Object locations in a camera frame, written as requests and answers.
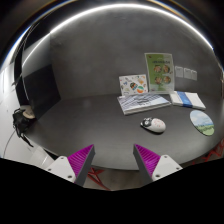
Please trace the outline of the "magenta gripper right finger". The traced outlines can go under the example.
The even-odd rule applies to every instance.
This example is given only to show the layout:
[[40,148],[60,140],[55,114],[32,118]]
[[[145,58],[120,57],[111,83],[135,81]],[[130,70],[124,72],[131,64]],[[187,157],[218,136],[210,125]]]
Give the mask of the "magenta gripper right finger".
[[138,144],[134,145],[133,154],[144,185],[157,181],[182,169],[182,167],[170,156],[160,156]]

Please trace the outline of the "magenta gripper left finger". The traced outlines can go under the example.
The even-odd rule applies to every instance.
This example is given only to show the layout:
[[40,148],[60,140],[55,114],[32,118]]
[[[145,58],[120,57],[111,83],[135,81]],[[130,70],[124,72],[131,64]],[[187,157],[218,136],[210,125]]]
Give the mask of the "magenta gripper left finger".
[[94,145],[89,145],[74,154],[58,157],[46,171],[69,182],[83,186],[95,156]]

